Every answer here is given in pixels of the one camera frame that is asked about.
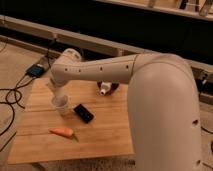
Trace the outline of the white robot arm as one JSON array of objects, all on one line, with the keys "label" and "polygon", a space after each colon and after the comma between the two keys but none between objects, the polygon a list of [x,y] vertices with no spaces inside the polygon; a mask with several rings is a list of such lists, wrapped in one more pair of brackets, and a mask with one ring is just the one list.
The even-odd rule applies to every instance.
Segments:
[{"label": "white robot arm", "polygon": [[168,53],[84,61],[65,50],[51,67],[55,95],[71,80],[126,84],[137,171],[202,171],[198,90],[190,65]]}]

